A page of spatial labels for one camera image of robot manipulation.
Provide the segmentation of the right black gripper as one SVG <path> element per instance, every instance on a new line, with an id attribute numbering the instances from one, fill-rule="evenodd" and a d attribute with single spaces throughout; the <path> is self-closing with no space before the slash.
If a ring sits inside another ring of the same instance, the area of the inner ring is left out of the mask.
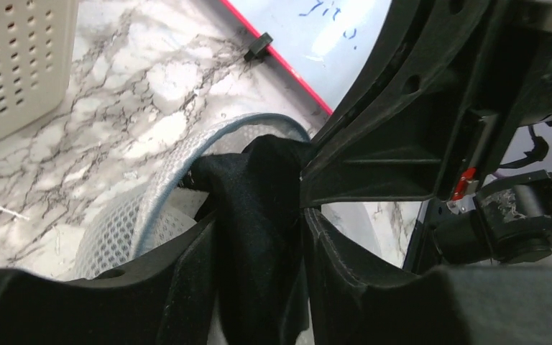
<path id="1" fill-rule="evenodd" d="M 403 267 L 552 254 L 552 1 L 393 1 L 314 137 L 302 207 L 425 201 Z"/>

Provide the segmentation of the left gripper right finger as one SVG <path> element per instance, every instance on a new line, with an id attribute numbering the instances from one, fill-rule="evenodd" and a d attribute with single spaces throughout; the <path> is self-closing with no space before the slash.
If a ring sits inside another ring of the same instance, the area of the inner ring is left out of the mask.
<path id="1" fill-rule="evenodd" d="M 552 267 L 439 266 L 414 275 L 303 212 L 317 344 L 552 344 Z"/>

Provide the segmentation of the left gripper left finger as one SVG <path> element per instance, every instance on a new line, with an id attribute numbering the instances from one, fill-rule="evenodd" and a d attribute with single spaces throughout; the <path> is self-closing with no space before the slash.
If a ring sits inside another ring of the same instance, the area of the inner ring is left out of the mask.
<path id="1" fill-rule="evenodd" d="M 0 269 L 0 344 L 205 344 L 214 221 L 92 280 Z"/>

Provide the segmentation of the black bra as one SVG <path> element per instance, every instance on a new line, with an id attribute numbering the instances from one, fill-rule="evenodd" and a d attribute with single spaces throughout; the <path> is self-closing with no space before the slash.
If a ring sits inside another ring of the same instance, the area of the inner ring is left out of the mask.
<path id="1" fill-rule="evenodd" d="M 300 171 L 307 142 L 264 135 L 240 153 L 198 158 L 181 185 L 216 214 L 221 327 L 229 344 L 294 344 L 308 327 L 300 276 Z"/>

